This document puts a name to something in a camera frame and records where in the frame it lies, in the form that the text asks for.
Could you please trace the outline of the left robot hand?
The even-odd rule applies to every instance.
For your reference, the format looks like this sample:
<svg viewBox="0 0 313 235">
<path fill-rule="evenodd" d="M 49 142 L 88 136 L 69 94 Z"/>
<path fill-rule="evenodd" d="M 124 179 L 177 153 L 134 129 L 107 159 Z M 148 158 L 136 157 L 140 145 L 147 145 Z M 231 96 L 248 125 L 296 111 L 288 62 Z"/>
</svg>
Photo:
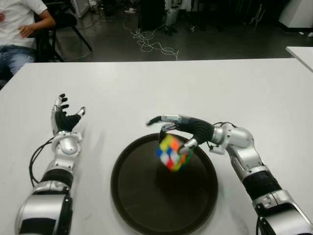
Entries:
<svg viewBox="0 0 313 235">
<path fill-rule="evenodd" d="M 69 105 L 65 104 L 67 102 L 66 94 L 60 94 L 51 110 L 51 128 L 53 135 L 57 135 L 59 132 L 72 132 L 73 128 L 78 124 L 81 118 L 86 113 L 86 108 L 80 108 L 76 114 L 67 115 L 64 109 L 68 108 Z"/>
</svg>

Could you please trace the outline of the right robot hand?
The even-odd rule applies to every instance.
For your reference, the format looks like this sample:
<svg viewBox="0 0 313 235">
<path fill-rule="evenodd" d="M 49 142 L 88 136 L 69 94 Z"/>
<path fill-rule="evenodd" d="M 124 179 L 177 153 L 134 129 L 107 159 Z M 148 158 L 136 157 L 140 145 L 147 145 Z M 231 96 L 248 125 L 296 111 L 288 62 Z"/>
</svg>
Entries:
<svg viewBox="0 0 313 235">
<path fill-rule="evenodd" d="M 165 139 L 170 130 L 178 130 L 193 135 L 189 141 L 179 147 L 179 154 L 187 153 L 190 149 L 194 149 L 204 142 L 212 141 L 214 126 L 204 120 L 177 114 L 164 114 L 152 118 L 146 125 L 151 126 L 160 122 L 166 124 L 162 126 L 159 132 L 159 143 Z"/>
</svg>

